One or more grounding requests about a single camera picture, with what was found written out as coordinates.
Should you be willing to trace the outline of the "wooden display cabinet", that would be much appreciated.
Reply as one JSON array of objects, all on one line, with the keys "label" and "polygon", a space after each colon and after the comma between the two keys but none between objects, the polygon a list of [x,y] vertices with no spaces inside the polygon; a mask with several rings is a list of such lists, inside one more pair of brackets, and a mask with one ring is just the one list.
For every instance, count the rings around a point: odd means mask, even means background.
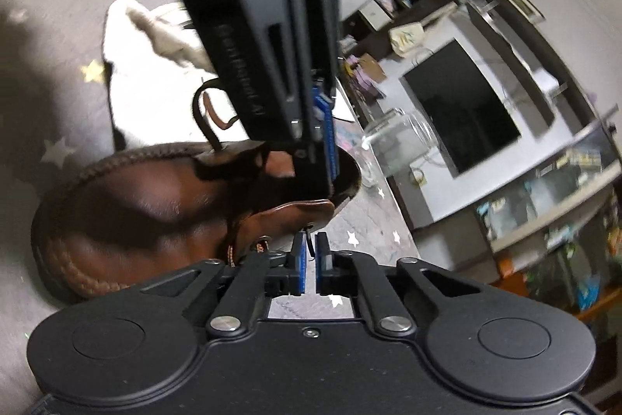
[{"label": "wooden display cabinet", "polygon": [[621,299],[621,153],[593,125],[475,207],[499,289],[585,323]]}]

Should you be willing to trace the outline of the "grey star pattern table mat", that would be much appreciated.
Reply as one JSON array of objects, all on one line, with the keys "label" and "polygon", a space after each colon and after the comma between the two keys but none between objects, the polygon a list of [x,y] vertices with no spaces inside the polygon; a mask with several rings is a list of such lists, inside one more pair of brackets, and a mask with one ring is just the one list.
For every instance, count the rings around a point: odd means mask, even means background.
[{"label": "grey star pattern table mat", "polygon": [[[40,395],[26,362],[35,326],[56,310],[31,254],[41,197],[115,144],[101,75],[105,13],[115,0],[1,0],[1,409]],[[156,7],[173,0],[138,0]]]}]

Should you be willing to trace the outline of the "black tv console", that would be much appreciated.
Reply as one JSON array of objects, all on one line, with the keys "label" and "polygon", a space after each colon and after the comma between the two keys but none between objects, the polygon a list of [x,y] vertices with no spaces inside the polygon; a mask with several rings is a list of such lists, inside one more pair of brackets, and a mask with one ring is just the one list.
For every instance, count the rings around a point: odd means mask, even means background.
[{"label": "black tv console", "polygon": [[370,57],[342,60],[339,83],[363,129],[360,149],[370,153],[389,183],[409,229],[434,223],[422,186],[423,166],[437,147],[431,124],[407,95],[392,98],[372,74],[382,67]]}]

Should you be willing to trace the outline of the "white towel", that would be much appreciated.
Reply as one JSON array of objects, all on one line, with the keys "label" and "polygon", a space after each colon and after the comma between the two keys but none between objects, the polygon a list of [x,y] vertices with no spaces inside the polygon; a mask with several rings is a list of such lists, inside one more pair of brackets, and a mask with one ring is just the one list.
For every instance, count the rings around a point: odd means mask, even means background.
[{"label": "white towel", "polygon": [[136,0],[108,8],[102,52],[119,149],[203,142],[192,114],[195,92],[216,77],[185,5],[147,9]]}]

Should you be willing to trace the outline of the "black wall television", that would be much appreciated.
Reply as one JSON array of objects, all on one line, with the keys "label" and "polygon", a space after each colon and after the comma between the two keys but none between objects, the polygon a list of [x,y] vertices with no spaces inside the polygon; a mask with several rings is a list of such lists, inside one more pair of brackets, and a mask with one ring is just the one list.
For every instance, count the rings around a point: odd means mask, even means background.
[{"label": "black wall television", "polygon": [[456,174],[520,138],[520,131],[462,45],[453,40],[404,76]]}]

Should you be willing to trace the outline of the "clear glass mason jar mug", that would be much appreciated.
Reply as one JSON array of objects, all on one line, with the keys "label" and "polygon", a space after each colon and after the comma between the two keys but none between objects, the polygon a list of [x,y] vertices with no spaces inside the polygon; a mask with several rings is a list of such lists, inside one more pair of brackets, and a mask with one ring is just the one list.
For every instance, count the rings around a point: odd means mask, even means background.
[{"label": "clear glass mason jar mug", "polygon": [[419,110],[391,109],[372,121],[356,146],[355,158],[365,186],[382,178],[406,178],[414,186],[426,182],[423,167],[447,168],[441,158],[439,140]]}]

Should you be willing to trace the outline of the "brown shoelace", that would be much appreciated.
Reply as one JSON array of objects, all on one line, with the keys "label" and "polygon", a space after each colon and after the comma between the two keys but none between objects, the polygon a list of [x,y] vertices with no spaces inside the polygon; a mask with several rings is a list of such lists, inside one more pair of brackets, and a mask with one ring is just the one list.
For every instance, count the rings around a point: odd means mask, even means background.
[{"label": "brown shoelace", "polygon": [[[215,152],[222,150],[222,142],[219,137],[215,134],[214,129],[212,128],[212,123],[221,131],[228,131],[229,128],[239,120],[238,115],[234,113],[231,118],[224,120],[220,117],[215,109],[215,106],[211,100],[208,90],[209,89],[220,89],[222,90],[222,84],[218,79],[211,79],[208,81],[204,81],[199,88],[196,89],[192,99],[192,116],[197,124],[200,131],[203,133],[203,136],[207,138],[210,143],[210,146],[213,147]],[[199,103],[203,103],[203,110],[201,110],[201,106]],[[256,240],[254,243],[251,243],[249,247],[249,252],[255,252],[259,254],[267,254],[269,253],[270,240],[265,238],[260,238]],[[227,265],[235,266],[236,259],[241,261],[244,255],[247,254],[236,254],[234,253],[234,245],[231,242],[227,247]]]}]

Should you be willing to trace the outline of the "white canvas tote bag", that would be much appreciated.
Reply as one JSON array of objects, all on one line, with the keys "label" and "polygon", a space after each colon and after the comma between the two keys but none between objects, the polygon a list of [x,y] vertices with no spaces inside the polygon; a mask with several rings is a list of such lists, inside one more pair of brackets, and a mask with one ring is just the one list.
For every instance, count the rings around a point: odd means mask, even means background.
[{"label": "white canvas tote bag", "polygon": [[392,52],[401,58],[405,58],[415,48],[421,46],[425,38],[425,28],[421,22],[413,22],[389,30]]}]

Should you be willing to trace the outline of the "brown leather shoe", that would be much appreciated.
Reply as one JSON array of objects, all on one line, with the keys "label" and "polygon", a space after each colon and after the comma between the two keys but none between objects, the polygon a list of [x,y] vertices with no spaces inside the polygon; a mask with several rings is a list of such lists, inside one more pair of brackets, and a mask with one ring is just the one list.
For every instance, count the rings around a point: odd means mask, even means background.
[{"label": "brown leather shoe", "polygon": [[39,276],[71,305],[207,259],[233,265],[258,245],[286,250],[356,196],[360,169],[339,151],[331,196],[314,199],[303,183],[289,154],[258,142],[116,153],[44,197],[31,225]]}]

